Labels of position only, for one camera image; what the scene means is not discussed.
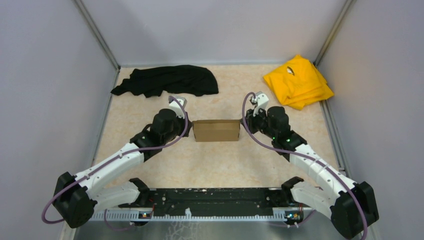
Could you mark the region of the brown cardboard paper box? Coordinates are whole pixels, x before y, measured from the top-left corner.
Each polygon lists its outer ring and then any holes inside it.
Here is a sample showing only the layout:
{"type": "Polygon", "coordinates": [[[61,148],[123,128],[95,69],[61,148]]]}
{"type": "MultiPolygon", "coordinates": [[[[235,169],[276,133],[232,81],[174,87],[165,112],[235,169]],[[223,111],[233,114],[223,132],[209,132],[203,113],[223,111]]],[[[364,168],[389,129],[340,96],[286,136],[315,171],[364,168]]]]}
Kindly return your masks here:
{"type": "Polygon", "coordinates": [[[237,142],[240,121],[236,119],[210,119],[192,122],[196,142],[237,142]]]}

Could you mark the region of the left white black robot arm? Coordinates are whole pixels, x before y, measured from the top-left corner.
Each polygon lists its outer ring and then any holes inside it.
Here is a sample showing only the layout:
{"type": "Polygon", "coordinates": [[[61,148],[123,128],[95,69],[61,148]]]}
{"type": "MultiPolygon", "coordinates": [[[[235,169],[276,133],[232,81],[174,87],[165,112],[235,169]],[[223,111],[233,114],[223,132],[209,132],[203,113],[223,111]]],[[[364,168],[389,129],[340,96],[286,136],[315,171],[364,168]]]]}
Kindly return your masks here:
{"type": "Polygon", "coordinates": [[[150,188],[139,178],[107,187],[114,179],[159,154],[164,148],[188,137],[192,123],[186,112],[187,100],[170,96],[152,123],[132,137],[116,153],[76,174],[65,172],[56,182],[52,200],[62,221],[76,229],[98,212],[113,207],[152,207],[150,188]]]}

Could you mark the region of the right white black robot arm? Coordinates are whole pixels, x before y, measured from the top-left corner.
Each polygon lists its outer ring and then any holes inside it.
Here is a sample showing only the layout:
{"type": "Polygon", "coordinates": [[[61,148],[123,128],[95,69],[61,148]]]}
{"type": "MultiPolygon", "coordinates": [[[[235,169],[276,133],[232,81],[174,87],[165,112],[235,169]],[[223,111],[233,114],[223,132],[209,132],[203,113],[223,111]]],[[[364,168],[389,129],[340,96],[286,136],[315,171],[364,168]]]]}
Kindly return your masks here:
{"type": "Polygon", "coordinates": [[[379,220],[373,187],[358,183],[332,167],[291,129],[282,106],[266,108],[269,99],[262,92],[249,92],[242,103],[242,119],[248,135],[260,146],[283,156],[317,184],[293,177],[282,187],[281,199],[287,206],[307,205],[326,216],[346,239],[368,236],[368,228],[379,220]]]}

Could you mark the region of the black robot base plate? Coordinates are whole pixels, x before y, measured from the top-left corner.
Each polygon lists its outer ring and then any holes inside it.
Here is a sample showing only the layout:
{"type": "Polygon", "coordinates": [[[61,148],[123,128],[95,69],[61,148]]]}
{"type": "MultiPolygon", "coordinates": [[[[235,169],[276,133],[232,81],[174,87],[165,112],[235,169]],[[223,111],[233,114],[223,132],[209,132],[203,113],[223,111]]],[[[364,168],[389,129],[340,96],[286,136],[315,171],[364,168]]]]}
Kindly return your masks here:
{"type": "Polygon", "coordinates": [[[300,220],[305,208],[288,200],[281,188],[151,188],[141,199],[121,208],[151,208],[155,217],[183,216],[189,209],[194,217],[272,216],[282,208],[289,219],[300,220]]]}

